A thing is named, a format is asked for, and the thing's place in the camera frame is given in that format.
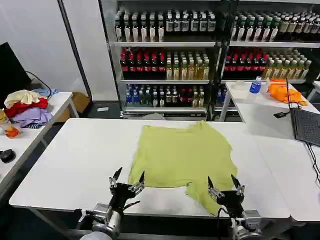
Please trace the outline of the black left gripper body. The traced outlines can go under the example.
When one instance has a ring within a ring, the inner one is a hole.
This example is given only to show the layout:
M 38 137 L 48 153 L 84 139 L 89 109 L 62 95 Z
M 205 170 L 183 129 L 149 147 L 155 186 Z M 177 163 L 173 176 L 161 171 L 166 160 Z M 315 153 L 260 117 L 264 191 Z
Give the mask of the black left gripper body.
M 136 193 L 130 188 L 132 185 L 126 183 L 120 183 L 112 185 L 109 189 L 112 194 L 112 198 L 109 202 L 109 205 L 112 208 L 124 208 L 127 200 L 133 199 L 136 196 Z

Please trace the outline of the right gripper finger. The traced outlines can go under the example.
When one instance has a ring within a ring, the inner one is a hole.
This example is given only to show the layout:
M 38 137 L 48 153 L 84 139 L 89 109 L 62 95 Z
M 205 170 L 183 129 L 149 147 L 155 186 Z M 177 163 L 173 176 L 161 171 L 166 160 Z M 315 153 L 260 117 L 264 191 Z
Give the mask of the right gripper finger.
M 221 191 L 215 188 L 209 176 L 207 177 L 207 182 L 208 182 L 208 194 L 214 201 L 216 201 L 218 198 L 222 198 L 225 196 Z
M 233 193 L 236 193 L 236 195 L 244 197 L 245 196 L 245 185 L 241 184 L 240 181 L 231 174 L 231 179 L 234 184 L 235 190 L 232 190 Z

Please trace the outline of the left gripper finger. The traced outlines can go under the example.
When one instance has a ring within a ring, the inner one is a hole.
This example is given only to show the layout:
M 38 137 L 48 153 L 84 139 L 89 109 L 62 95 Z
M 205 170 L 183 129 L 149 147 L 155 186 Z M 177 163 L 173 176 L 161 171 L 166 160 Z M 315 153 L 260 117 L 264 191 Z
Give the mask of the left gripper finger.
M 134 193 L 135 195 L 138 195 L 143 191 L 144 188 L 145 188 L 145 171 L 142 172 L 138 182 L 130 186 L 128 190 Z
M 117 187 L 117 180 L 121 174 L 123 167 L 120 167 L 114 174 L 113 176 L 109 177 L 109 184 L 110 188 L 116 188 Z

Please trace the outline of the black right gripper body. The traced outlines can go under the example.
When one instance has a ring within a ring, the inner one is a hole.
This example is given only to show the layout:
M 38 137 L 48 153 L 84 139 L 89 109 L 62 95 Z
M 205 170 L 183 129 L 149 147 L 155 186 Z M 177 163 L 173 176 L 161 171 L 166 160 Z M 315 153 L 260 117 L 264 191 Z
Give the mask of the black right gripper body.
M 244 198 L 244 194 L 240 194 L 236 190 L 226 190 L 221 192 L 221 195 L 216 198 L 216 202 L 226 208 L 231 218 L 242 218 Z

